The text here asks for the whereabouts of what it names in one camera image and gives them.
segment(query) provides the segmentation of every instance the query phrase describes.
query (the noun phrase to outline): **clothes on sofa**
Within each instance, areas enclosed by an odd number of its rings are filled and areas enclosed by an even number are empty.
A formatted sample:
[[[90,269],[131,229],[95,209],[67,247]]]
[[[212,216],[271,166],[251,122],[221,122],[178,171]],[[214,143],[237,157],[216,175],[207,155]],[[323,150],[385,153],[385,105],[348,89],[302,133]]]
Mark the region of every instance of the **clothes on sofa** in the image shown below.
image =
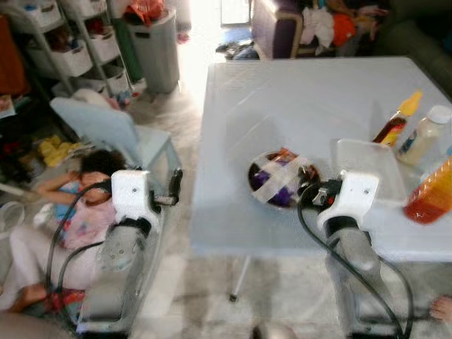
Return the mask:
[[[351,17],[345,14],[336,13],[333,15],[334,20],[334,38],[333,44],[336,47],[343,46],[347,40],[356,35],[355,24]]]
[[[354,57],[358,51],[359,43],[366,33],[361,26],[356,27],[356,35],[351,37],[345,44],[336,49],[337,57]]]
[[[310,44],[317,36],[322,47],[329,48],[334,38],[333,16],[326,8],[303,10],[304,27],[300,44]]]

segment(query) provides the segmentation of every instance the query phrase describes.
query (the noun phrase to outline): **gray trash can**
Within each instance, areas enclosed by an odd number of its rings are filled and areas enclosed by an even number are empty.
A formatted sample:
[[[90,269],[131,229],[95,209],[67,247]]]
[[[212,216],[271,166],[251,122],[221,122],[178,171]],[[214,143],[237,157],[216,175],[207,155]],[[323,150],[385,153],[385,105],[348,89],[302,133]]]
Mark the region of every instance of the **gray trash can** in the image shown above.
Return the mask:
[[[149,27],[128,25],[148,91],[152,93],[169,93],[179,81],[176,11],[168,8],[165,12],[165,17]]]

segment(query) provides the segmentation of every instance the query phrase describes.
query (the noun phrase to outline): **white table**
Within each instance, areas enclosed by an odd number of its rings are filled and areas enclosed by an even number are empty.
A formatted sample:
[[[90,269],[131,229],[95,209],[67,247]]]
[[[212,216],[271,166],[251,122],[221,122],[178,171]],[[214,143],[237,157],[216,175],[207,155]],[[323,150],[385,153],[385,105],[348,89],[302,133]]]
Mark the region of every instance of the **white table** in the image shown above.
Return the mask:
[[[369,141],[414,89],[424,92],[399,143],[433,105],[449,105],[407,58],[233,61],[212,65],[194,189],[191,244],[200,254],[309,255],[320,248],[294,210],[261,205],[247,172],[257,155],[281,146],[331,168],[341,138]],[[452,144],[445,133],[439,149]],[[452,261],[450,214],[433,225],[409,221],[400,208],[373,206],[363,229],[392,261]]]

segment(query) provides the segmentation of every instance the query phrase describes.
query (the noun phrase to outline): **table leg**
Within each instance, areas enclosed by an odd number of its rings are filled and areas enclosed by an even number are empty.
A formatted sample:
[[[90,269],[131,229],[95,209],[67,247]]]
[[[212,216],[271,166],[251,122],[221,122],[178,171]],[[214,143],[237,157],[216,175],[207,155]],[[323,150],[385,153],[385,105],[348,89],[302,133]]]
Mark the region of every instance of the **table leg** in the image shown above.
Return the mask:
[[[230,297],[229,297],[229,301],[230,302],[236,302],[237,301],[237,297],[239,295],[240,292],[240,287],[242,286],[243,280],[245,279],[246,276],[246,272],[248,271],[248,266],[249,266],[249,262],[251,260],[250,256],[247,256],[245,258],[245,262],[243,264],[243,268],[242,271],[240,272],[240,276],[239,276],[239,280],[237,281],[237,284],[235,285],[234,290],[232,291]]]

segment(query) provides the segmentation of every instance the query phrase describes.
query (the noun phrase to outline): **white pants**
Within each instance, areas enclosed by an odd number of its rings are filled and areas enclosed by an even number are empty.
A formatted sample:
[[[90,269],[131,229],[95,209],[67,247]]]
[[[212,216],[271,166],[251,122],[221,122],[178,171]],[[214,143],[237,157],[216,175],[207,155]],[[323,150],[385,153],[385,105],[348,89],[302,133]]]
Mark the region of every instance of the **white pants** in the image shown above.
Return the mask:
[[[13,265],[0,296],[0,310],[9,308],[18,292],[25,286],[44,282],[47,257],[52,239],[39,230],[17,227],[11,233]],[[63,287],[85,290],[94,277],[95,255],[98,247],[88,249],[73,258],[66,268]],[[73,249],[55,246],[52,261],[52,284],[57,285],[61,267]]]

